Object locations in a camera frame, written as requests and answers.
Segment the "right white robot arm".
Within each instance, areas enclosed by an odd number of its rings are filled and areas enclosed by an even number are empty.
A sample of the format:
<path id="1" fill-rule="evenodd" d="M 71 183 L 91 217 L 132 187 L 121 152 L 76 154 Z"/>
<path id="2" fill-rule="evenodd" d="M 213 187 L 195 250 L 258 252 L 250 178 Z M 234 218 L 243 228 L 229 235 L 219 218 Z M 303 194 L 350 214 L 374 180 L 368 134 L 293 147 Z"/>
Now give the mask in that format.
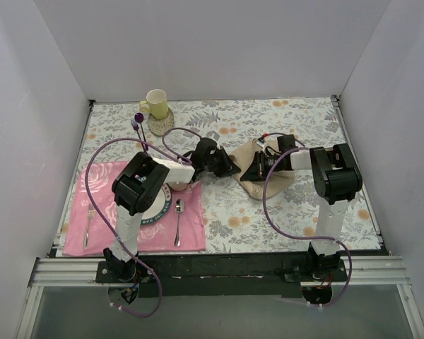
<path id="1" fill-rule="evenodd" d="M 274 172 L 311 170 L 319 196 L 319 217 L 314 236 L 306 236 L 309 246 L 303 272 L 322 280 L 339 269 L 340 241 L 344 215 L 362 189 L 363 179 L 348 144 L 331 148 L 306 148 L 294 135 L 277 133 L 278 150 L 269 150 L 266 134 L 257 139 L 261 146 L 242 181 L 263 182 L 262 203 L 266 207 L 269 180 Z"/>

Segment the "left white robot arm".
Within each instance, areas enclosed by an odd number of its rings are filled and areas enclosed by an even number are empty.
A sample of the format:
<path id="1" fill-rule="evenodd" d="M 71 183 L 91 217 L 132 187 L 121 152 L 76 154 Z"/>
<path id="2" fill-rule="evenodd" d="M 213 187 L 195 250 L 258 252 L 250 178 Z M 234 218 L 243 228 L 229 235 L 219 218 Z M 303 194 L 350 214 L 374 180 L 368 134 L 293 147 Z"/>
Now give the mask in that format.
<path id="1" fill-rule="evenodd" d="M 224 148 L 210 138 L 201 138 L 194 150 L 178 155 L 176 160 L 137 153 L 112 184 L 117 221 L 115 240 L 103 250 L 108 271 L 123 283 L 135 277 L 133 257 L 138 254 L 141 220 L 164 184 L 191 184 L 203 174 L 221 178 L 240 172 Z"/>

